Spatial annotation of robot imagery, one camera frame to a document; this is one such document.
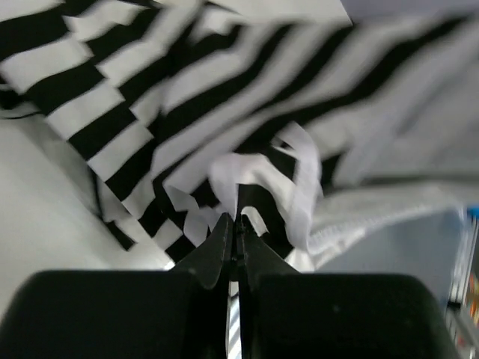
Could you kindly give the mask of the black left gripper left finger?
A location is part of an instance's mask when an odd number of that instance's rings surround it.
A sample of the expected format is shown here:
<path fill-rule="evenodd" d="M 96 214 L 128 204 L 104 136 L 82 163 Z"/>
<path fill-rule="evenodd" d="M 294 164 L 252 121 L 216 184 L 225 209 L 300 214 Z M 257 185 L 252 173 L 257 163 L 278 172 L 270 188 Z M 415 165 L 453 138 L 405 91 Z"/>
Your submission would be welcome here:
<path fill-rule="evenodd" d="M 42 271 L 1 321 L 3 358 L 226 358 L 233 222 L 170 270 Z"/>

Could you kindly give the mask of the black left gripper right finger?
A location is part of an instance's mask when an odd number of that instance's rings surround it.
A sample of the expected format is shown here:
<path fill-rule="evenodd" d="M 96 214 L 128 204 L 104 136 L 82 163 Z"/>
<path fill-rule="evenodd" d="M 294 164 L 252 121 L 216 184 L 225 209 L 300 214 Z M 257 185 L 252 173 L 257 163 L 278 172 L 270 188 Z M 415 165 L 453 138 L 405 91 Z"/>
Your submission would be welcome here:
<path fill-rule="evenodd" d="M 457 358 L 445 311 L 460 216 L 438 213 L 367 234 L 310 273 L 239 227 L 244 358 Z"/>

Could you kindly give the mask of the black white striped top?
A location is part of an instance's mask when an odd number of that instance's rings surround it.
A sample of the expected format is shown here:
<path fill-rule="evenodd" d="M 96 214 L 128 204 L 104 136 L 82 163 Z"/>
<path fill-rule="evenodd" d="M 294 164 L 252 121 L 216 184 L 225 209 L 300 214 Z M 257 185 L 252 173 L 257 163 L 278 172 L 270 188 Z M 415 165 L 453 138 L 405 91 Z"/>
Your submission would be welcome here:
<path fill-rule="evenodd" d="M 1 118 L 117 245 L 170 260 L 223 213 L 296 266 L 478 198 L 478 15 L 262 21 L 210 2 L 3 1 Z"/>

